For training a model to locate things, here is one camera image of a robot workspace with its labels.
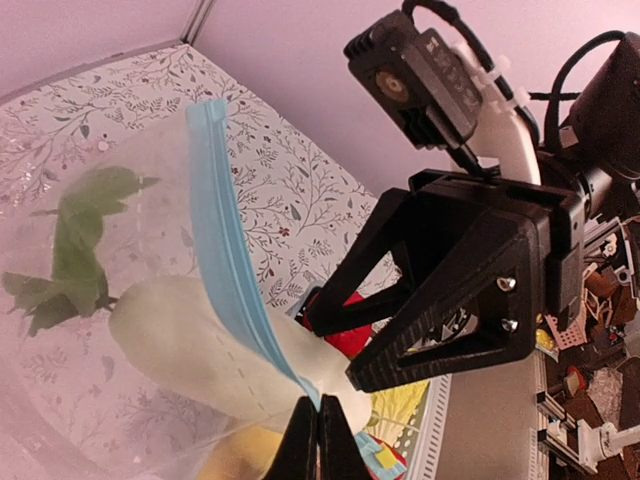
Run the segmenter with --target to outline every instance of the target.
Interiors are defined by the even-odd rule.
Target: screw
[[[513,277],[498,277],[496,284],[500,290],[508,293],[516,288],[516,279]]]
[[[515,320],[502,319],[502,328],[509,333],[513,333],[518,329],[518,322]]]

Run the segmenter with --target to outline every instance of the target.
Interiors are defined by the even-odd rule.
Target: plastic bag
[[[192,314],[193,297],[184,297],[185,318],[202,319],[200,334],[191,337],[192,350],[210,354],[211,369],[223,379],[203,395],[195,391],[197,372],[186,357],[151,365],[157,367],[151,373],[162,378],[189,377],[184,388],[159,387],[148,378],[149,368],[141,373],[131,365],[147,362],[148,367],[146,346],[157,344],[157,335],[171,338],[161,321],[170,310],[163,302],[180,300],[179,288],[148,297],[156,302],[150,305],[154,313],[139,317],[157,327],[137,330],[126,357],[122,337],[114,341],[114,322],[108,321],[111,311],[136,294],[132,286],[167,278],[184,285],[182,279],[200,277],[191,228],[189,142],[184,112],[178,113],[90,170],[79,166],[30,212],[4,213],[0,309],[10,313],[0,322],[0,478],[183,480],[197,475],[213,449],[207,465],[219,478],[253,480],[269,462],[252,455],[275,453],[274,439],[294,403],[282,411],[260,405],[264,399],[252,393],[255,384],[247,380],[255,372],[237,368],[238,356],[247,365],[256,354],[212,323],[207,305],[195,305],[202,307],[198,317]],[[184,333],[180,325],[173,327]],[[221,339],[221,346],[203,351],[198,342],[211,336]],[[173,345],[165,347],[171,358]],[[222,361],[220,352],[228,358]],[[255,370],[266,368],[263,361]],[[280,375],[278,381],[304,393],[271,368],[265,377]],[[239,385],[242,397],[230,395]],[[256,408],[245,408],[247,402]],[[238,414],[230,415],[232,410]],[[268,446],[260,450],[256,445],[264,437]]]

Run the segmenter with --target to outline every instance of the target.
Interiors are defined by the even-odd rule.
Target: cable
[[[567,102],[571,100],[575,100],[580,96],[580,92],[571,92],[571,93],[561,93],[560,101]],[[543,93],[543,92],[529,92],[529,97],[531,100],[539,100],[539,101],[548,101],[551,100],[551,93]]]
[[[551,94],[549,99],[549,105],[547,106],[547,113],[544,116],[544,149],[549,153],[559,153],[562,148],[560,143],[560,130],[558,128],[559,115],[560,115],[560,100],[561,91],[564,81],[566,80],[569,72],[582,60],[582,58],[600,45],[608,42],[622,40],[624,38],[624,32],[619,30],[612,30],[609,32],[601,33],[595,38],[592,38],[576,52],[569,57],[569,59],[562,65],[562,68],[556,75],[551,87]]]
[[[413,20],[413,11],[416,7],[423,7],[432,11],[442,20],[455,28],[462,38],[464,38],[465,42],[467,42],[475,56],[478,58],[480,65],[486,72],[491,72],[495,68],[491,55],[489,55],[489,52],[476,34],[473,33],[473,30],[471,30],[469,26],[462,21],[456,8],[442,0],[405,0],[402,4],[402,12]],[[496,78],[494,83],[507,101],[513,99],[513,90],[511,90],[511,87],[504,77],[500,76]],[[515,112],[526,124],[533,145],[534,147],[537,147],[540,143],[540,130],[535,118],[527,107],[518,106],[515,108]]]

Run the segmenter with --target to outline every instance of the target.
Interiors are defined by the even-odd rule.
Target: floral tablecloth
[[[335,268],[375,200],[272,108],[189,46],[124,59],[36,89],[0,107],[0,255],[20,244],[18,213],[127,138],[188,104],[224,97],[229,153],[246,241],[264,301],[286,309]],[[145,258],[160,271],[196,268],[189,255]],[[137,259],[135,242],[119,247]],[[387,260],[362,287],[392,281]],[[0,312],[11,309],[0,292]],[[0,478],[180,479],[195,476],[227,419],[158,389],[111,340],[106,317],[75,319],[36,338],[26,320],[0,322]]]

